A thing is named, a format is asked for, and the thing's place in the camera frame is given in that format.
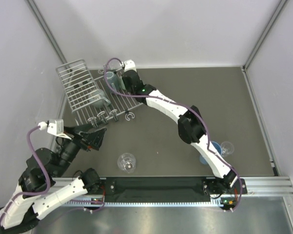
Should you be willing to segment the clear glass tumbler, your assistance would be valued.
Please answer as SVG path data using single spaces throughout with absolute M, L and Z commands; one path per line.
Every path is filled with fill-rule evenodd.
M 117 164 L 120 170 L 132 173 L 136 169 L 136 158 L 131 153 L 124 153 L 119 156 Z

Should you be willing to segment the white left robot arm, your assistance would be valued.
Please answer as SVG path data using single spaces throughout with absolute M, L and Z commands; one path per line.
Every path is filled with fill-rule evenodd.
M 31 134 L 45 130 L 55 136 L 59 148 L 34 149 Z M 20 176 L 16 189 L 8 203 L 0 208 L 0 233 L 22 234 L 33 228 L 49 213 L 74 198 L 94 194 L 102 187 L 97 172 L 89 168 L 59 190 L 49 193 L 62 177 L 80 150 L 99 150 L 106 128 L 95 130 L 91 124 L 66 127 L 61 119 L 42 121 L 27 135 L 27 144 L 32 156 L 26 161 L 26 169 Z

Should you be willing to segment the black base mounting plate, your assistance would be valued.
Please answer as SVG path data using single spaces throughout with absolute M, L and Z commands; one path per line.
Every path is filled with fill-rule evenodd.
M 81 178 L 90 195 L 104 194 L 107 202 L 203 202 L 240 189 L 238 181 L 226 189 L 218 179 L 205 176 Z

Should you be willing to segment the blue plastic cup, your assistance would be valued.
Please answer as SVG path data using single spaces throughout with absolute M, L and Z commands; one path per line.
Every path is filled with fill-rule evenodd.
M 214 148 L 217 150 L 217 152 L 219 153 L 219 155 L 221 155 L 221 153 L 222 153 L 221 146 L 220 146 L 217 142 L 215 142 L 215 141 L 212 141 L 211 143 L 212 143 L 212 145 L 214 146 Z M 206 162 L 206 160 L 203 158 L 202 155 L 200 155 L 199 160 L 200 160 L 200 162 L 201 162 L 202 164 L 204 164 L 204 165 L 207 165 L 207 164 L 208 164 L 208 163 Z

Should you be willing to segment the clear wine glass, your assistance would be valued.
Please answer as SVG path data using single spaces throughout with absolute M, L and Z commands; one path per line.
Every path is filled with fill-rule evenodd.
M 224 141 L 220 145 L 221 147 L 221 156 L 226 157 L 232 155 L 234 152 L 234 145 L 231 142 Z

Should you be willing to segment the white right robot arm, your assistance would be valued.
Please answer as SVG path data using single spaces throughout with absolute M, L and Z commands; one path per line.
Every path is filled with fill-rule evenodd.
M 177 124 L 178 136 L 201 154 L 214 176 L 218 178 L 220 191 L 230 193 L 235 189 L 238 176 L 211 143 L 207 127 L 197 107 L 187 107 L 167 98 L 155 87 L 144 84 L 135 70 L 125 71 L 122 80 L 126 90 L 138 102 L 160 111 Z

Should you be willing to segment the blue-grey ceramic mug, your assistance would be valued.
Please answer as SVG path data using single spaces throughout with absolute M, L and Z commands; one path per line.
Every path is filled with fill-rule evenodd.
M 113 90 L 119 92 L 120 84 L 118 76 L 114 72 L 108 71 L 106 72 L 106 79 L 110 93 L 113 93 Z

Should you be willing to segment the small metal c-shaped hook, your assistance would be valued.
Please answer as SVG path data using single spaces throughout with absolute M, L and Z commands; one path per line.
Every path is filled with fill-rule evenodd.
M 130 121 L 130 120 L 132 120 L 132 119 L 134 119 L 135 118 L 135 115 L 132 113 L 132 112 L 127 112 L 126 114 L 125 114 L 125 119 L 127 120 L 127 121 Z

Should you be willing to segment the green teal mug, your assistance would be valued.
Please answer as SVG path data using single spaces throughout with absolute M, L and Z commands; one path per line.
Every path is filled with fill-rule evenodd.
M 120 78 L 120 87 L 121 87 L 123 90 L 126 90 L 126 87 L 125 87 L 125 84 L 124 84 L 124 81 L 123 81 L 123 78 L 122 78 L 122 77 Z

